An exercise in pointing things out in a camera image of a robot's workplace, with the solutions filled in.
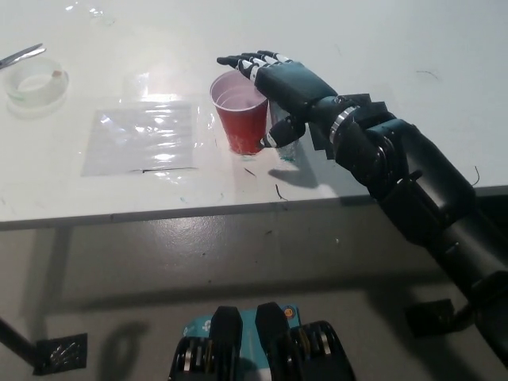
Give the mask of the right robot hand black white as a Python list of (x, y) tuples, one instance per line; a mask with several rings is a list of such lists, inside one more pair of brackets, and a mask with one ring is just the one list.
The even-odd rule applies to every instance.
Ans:
[(260, 141), (261, 148), (281, 148), (300, 139), (306, 124), (329, 128), (338, 115), (337, 92), (298, 61), (259, 50), (222, 56), (217, 63), (239, 71), (270, 102), (288, 115)]

